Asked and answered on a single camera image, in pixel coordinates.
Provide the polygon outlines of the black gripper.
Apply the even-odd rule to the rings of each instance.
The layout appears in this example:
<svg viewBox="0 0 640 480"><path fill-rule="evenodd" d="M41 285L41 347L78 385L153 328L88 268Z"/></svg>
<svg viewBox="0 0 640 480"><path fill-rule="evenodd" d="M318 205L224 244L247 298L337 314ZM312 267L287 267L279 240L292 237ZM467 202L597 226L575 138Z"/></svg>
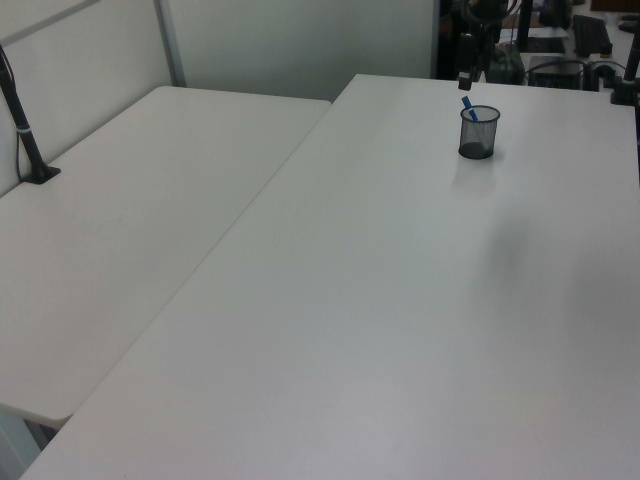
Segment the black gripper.
<svg viewBox="0 0 640 480"><path fill-rule="evenodd" d="M468 33L461 34L457 49L458 87L469 91L475 68L475 37L492 37L500 30L503 20L503 2L498 0L464 0L462 16L468 24Z"/></svg>

